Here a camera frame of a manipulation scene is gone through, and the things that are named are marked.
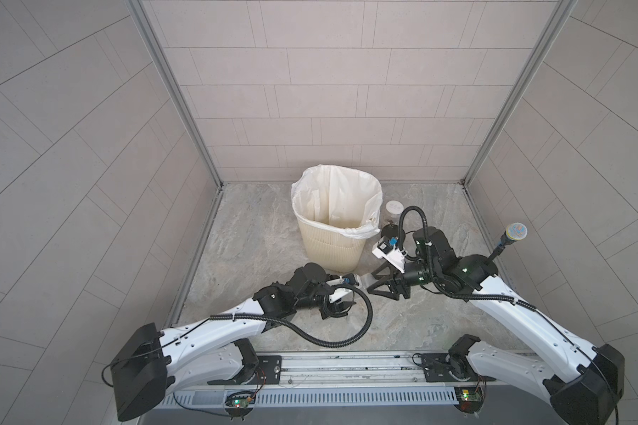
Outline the right green circuit board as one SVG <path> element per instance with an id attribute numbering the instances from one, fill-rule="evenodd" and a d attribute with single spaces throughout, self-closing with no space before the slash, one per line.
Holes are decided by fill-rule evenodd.
<path id="1" fill-rule="evenodd" d="M 455 387 L 455 396 L 458 401 L 455 407 L 464 414 L 480 412 L 485 402 L 484 391 L 480 388 Z"/>

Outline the green circuit board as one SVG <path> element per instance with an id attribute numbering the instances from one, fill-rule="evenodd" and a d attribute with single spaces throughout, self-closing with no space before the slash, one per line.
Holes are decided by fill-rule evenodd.
<path id="1" fill-rule="evenodd" d="M 254 391 L 238 391 L 228 395 L 224 405 L 228 409 L 248 409 L 253 405 L 254 399 Z"/>
<path id="2" fill-rule="evenodd" d="M 455 387 L 455 396 L 458 401 L 455 407 L 464 414 L 480 412 L 485 402 L 484 391 L 480 388 Z"/>

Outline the white plastic bin liner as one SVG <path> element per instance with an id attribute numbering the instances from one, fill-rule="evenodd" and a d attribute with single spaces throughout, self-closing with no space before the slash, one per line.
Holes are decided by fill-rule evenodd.
<path id="1" fill-rule="evenodd" d="M 292 210 L 299 223 L 354 240 L 380 232 L 384 195 L 373 175 L 343 166 L 306 169 L 292 184 Z"/>

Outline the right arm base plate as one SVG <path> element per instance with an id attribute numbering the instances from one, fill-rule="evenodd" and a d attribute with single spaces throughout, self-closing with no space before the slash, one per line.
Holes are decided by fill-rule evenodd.
<path id="1" fill-rule="evenodd" d="M 478 375 L 466 357 L 448 353 L 422 353 L 418 365 L 423 369 L 428 383 L 477 381 Z"/>

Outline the left green circuit board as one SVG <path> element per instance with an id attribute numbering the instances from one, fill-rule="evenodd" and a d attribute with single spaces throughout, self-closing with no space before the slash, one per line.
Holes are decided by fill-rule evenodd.
<path id="1" fill-rule="evenodd" d="M 228 409 L 248 409 L 253 405 L 254 399 L 254 391 L 238 391 L 228 395 L 224 405 Z"/>

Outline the black stand with round top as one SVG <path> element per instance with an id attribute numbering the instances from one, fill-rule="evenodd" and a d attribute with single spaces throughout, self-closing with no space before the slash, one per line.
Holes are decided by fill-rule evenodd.
<path id="1" fill-rule="evenodd" d="M 525 224 L 520 222 L 514 222 L 506 227 L 505 232 L 501 236 L 499 244 L 494 248 L 491 255 L 487 258 L 486 264 L 494 261 L 494 259 L 500 256 L 503 251 L 511 244 L 522 241 L 528 234 L 528 228 Z"/>

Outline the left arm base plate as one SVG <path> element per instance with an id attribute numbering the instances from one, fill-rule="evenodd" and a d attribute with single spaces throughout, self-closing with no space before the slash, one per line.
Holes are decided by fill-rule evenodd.
<path id="1" fill-rule="evenodd" d="M 279 384 L 283 358 L 280 355 L 263 355 L 255 359 L 243 359 L 237 375 L 229 380 L 212 380 L 209 385 Z"/>

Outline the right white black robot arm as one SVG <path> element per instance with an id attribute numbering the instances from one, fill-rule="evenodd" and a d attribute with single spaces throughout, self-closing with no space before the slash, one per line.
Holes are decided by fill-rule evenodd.
<path id="1" fill-rule="evenodd" d="M 371 274 L 371 295 L 409 299 L 412 288 L 433 285 L 435 294 L 470 302 L 510 330 L 537 356 L 533 361 L 500 350 L 476 336 L 459 338 L 448 352 L 450 374 L 489 376 L 547 402 L 568 424 L 618 421 L 625 391 L 625 358 L 611 345 L 594 345 L 557 324 L 503 281 L 494 263 L 504 249 L 526 238 L 526 225 L 510 224 L 489 256 L 459 257 L 434 227 L 413 234 L 416 254 L 403 248 L 404 230 L 388 224 L 373 247 L 383 264 Z"/>

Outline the aluminium mounting rail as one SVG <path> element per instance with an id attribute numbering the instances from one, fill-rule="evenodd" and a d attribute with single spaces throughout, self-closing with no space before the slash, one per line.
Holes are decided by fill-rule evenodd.
<path id="1" fill-rule="evenodd" d="M 209 385 L 212 380 L 229 380 L 243 366 L 243 359 L 263 355 L 280 355 L 282 368 L 279 384 Z M 491 375 L 478 375 L 470 382 L 427 382 L 418 365 L 415 352 L 257 352 L 246 340 L 229 344 L 206 354 L 200 354 L 179 365 L 177 356 L 168 365 L 168 389 L 165 395 L 186 391 L 342 391 L 366 392 L 452 391 L 455 387 L 475 387 L 477 384 L 498 384 Z"/>

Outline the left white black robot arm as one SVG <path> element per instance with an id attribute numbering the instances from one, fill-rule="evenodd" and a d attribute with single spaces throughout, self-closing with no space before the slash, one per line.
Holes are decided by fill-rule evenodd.
<path id="1" fill-rule="evenodd" d="M 284 327 L 324 348 L 352 345 L 368 330 L 338 341 L 324 341 L 292 318 L 316 309 L 324 319 L 347 316 L 351 296 L 363 298 L 362 283 L 353 274 L 327 274 L 315 263 L 297 268 L 287 283 L 271 283 L 244 302 L 218 315 L 182 327 L 138 328 L 102 372 L 113 388 L 119 421 L 148 413 L 164 398 L 194 384 L 247 384 L 257 376 L 260 360 L 250 339 Z"/>

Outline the white lidded glass jar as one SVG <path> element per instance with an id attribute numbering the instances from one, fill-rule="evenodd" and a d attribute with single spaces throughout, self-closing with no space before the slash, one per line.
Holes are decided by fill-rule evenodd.
<path id="1" fill-rule="evenodd" d="M 390 200 L 386 203 L 386 214 L 389 221 L 398 221 L 403 213 L 404 205 L 396 200 Z"/>

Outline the cream woven waste bin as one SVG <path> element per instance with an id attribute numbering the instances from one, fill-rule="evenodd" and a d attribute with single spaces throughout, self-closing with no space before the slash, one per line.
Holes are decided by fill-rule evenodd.
<path id="1" fill-rule="evenodd" d="M 302 241 L 311 262 L 340 274 L 355 270 L 362 256 L 366 241 L 352 239 L 340 233 L 317 228 L 298 219 Z"/>

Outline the black lidded glass jar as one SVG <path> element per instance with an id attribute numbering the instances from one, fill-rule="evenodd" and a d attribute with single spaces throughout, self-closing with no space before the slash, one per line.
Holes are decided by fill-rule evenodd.
<path id="1" fill-rule="evenodd" d="M 400 227 L 394 223 L 388 223 L 381 230 L 381 237 L 390 245 L 396 245 L 399 240 Z"/>

